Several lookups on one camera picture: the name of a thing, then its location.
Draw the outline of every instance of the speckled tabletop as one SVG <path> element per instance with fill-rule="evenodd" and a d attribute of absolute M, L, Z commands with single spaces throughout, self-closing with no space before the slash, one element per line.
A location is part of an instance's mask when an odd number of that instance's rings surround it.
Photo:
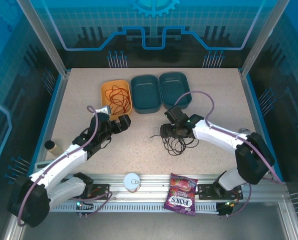
<path fill-rule="evenodd" d="M 64 93 L 52 140 L 63 150 L 90 124 L 92 115 L 87 105 L 101 107 L 100 87 L 106 81 L 124 79 L 128 82 L 138 75 L 159 77 L 166 72 L 184 73 L 191 90 L 209 93 L 215 101 L 210 121 L 232 131 L 247 128 L 254 131 L 251 114 L 236 68 L 74 68 Z M 201 94 L 192 95 L 192 103 L 184 112 L 203 117 L 211 109 L 210 100 Z M 86 163 L 75 169 L 85 174 L 220 174 L 236 165 L 234 155 L 219 147 L 200 141 L 196 148 L 188 148 L 180 156 L 171 156 L 162 139 L 148 137 L 158 134 L 162 124 L 168 123 L 166 109 L 152 114 L 130 115 L 130 128 L 112 136 L 112 142 L 98 151 Z M 46 160 L 54 157 L 48 153 Z"/>

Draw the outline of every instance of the snack bag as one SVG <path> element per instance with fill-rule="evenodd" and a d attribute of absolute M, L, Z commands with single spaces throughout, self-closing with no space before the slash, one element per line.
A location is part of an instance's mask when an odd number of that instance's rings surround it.
<path fill-rule="evenodd" d="M 194 195 L 197 182 L 197 179 L 171 173 L 170 190 L 164 208 L 195 216 Z"/>

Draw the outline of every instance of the metal floor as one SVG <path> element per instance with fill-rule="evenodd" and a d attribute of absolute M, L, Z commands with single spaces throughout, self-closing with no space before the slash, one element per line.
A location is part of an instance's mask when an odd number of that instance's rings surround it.
<path fill-rule="evenodd" d="M 213 214 L 50 213 L 36 228 L 25 227 L 22 240 L 284 240 L 276 205 L 250 203 L 229 219 Z"/>

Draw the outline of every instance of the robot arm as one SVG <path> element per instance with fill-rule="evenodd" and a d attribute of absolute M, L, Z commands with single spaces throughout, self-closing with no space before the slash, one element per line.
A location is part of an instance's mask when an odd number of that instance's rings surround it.
<path fill-rule="evenodd" d="M 245 143 L 246 141 L 250 142 L 261 152 L 270 166 L 274 164 L 274 158 L 263 138 L 255 132 L 245 135 L 229 131 L 210 122 L 208 125 L 203 117 L 196 114 L 188 117 L 177 106 L 169 109 L 165 112 L 165 115 L 171 123 L 161 126 L 160 135 L 162 138 L 173 137 L 204 140 L 229 153 L 235 154 L 237 167 L 222 173 L 213 184 L 214 193 L 219 198 L 223 196 L 224 192 L 230 191 L 244 183 L 258 184 L 268 171 L 267 166 L 254 153 L 250 146 Z"/>
<path fill-rule="evenodd" d="M 39 225 L 48 215 L 49 211 L 73 197 L 86 199 L 93 191 L 93 180 L 83 173 L 74 174 L 73 177 L 63 183 L 61 181 L 78 165 L 87 161 L 92 155 L 101 149 L 101 144 L 111 141 L 112 134 L 125 131 L 131 124 L 127 115 L 119 117 L 119 122 L 110 121 L 109 115 L 103 112 L 98 113 L 98 128 L 94 138 L 75 153 L 68 155 L 74 150 L 83 146 L 95 131 L 95 117 L 92 118 L 90 127 L 83 131 L 73 140 L 73 144 L 57 159 L 40 171 L 26 176 L 19 176 L 13 185 L 11 196 L 8 203 L 8 211 L 16 216 L 19 215 L 21 204 L 25 195 L 40 176 L 43 178 L 38 181 L 31 191 L 22 213 L 21 220 L 31 227 Z M 47 174 L 44 172 L 57 162 Z"/>

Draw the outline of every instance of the teal plastic container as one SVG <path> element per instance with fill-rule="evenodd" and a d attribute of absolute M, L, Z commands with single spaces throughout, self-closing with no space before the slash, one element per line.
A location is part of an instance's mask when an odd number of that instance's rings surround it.
<path fill-rule="evenodd" d="M 190 91 L 187 77 L 181 72 L 167 72 L 160 76 L 160 87 L 163 104 L 166 109 L 170 109 L 178 98 Z M 186 109 L 192 101 L 191 94 L 184 96 L 177 106 Z"/>
<path fill-rule="evenodd" d="M 152 114 L 162 105 L 159 80 L 153 75 L 140 75 L 131 80 L 134 110 L 139 114 Z"/>

